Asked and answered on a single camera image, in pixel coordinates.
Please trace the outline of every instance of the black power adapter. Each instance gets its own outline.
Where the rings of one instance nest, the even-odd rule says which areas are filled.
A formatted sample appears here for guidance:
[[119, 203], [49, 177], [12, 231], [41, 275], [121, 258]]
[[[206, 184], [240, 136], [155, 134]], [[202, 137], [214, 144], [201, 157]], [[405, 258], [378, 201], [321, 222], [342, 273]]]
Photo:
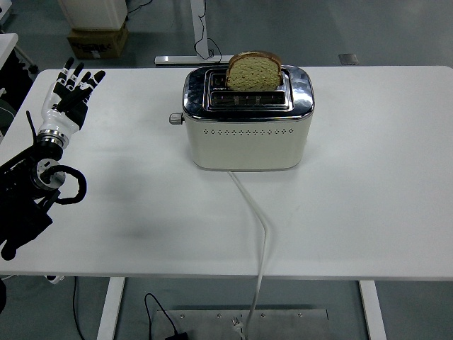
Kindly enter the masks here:
[[175, 334], [173, 336], [170, 336], [168, 338], [165, 338], [165, 340], [189, 340], [189, 337], [187, 333], [180, 333], [180, 334]]

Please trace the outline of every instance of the white robotic hand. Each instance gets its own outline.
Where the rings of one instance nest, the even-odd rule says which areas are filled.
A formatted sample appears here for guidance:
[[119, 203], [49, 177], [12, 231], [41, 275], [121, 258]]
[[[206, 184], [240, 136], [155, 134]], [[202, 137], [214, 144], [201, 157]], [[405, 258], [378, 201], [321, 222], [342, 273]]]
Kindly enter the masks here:
[[62, 149], [84, 124], [91, 92], [105, 76], [104, 71], [94, 76], [87, 72], [77, 83], [84, 64], [80, 63], [70, 74], [73, 62], [74, 58], [69, 58], [47, 93], [41, 110], [44, 122], [38, 133], [38, 142], [53, 142]]

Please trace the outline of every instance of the gray floor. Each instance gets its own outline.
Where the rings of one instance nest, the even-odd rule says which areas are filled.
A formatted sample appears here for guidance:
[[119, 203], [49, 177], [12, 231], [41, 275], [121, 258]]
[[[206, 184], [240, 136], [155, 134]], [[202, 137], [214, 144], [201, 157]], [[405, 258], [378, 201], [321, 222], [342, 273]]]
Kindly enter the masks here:
[[[355, 53], [361, 65], [453, 67], [452, 17], [448, 0], [207, 1], [207, 32], [224, 55], [268, 50], [299, 66], [339, 66], [339, 54]], [[86, 66], [154, 67], [157, 55], [195, 54], [189, 0], [154, 0], [131, 14], [127, 27], [121, 58], [85, 60]], [[19, 45], [41, 70], [59, 69], [73, 55], [66, 40], [70, 27], [55, 0], [15, 1], [3, 29], [19, 35]], [[73, 278], [58, 285], [42, 276], [5, 282], [9, 301], [0, 314], [0, 339], [79, 339]], [[96, 337], [107, 284], [106, 278], [80, 281], [86, 339]], [[377, 290], [388, 339], [453, 339], [453, 283], [378, 282]], [[147, 292], [168, 308], [237, 308], [250, 303], [253, 281], [129, 279], [116, 339], [147, 339]], [[354, 282], [264, 280], [258, 304], [326, 308], [334, 339], [367, 338]]]

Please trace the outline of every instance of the robotic arm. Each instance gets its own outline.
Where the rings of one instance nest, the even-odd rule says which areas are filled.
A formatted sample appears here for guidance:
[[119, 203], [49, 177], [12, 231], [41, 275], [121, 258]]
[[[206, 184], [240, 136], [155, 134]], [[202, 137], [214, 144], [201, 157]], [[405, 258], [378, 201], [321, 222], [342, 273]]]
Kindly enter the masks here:
[[[0, 166], [0, 246], [1, 257], [9, 261], [19, 247], [34, 240], [52, 219], [47, 214], [53, 203], [80, 202], [86, 193], [84, 175], [69, 166], [60, 165], [63, 150], [71, 136], [84, 124], [88, 100], [102, 78], [104, 71], [91, 76], [87, 72], [77, 83], [84, 68], [79, 64], [70, 73], [74, 62], [70, 58], [50, 90], [42, 107], [43, 124], [36, 134], [32, 128], [33, 145]], [[73, 198], [59, 198], [59, 187], [66, 174], [77, 178], [79, 192]]]

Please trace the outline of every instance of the metal plate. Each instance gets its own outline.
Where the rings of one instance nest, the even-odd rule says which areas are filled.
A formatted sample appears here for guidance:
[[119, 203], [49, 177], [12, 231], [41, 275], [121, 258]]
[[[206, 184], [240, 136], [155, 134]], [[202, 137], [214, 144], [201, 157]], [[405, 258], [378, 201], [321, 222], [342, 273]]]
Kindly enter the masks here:
[[[190, 340], [241, 340], [233, 329], [233, 318], [245, 323], [248, 310], [169, 310], [178, 332]], [[173, 335], [173, 327], [162, 311], [153, 316], [153, 340]], [[249, 340], [310, 339], [332, 340], [326, 310], [256, 310]]]

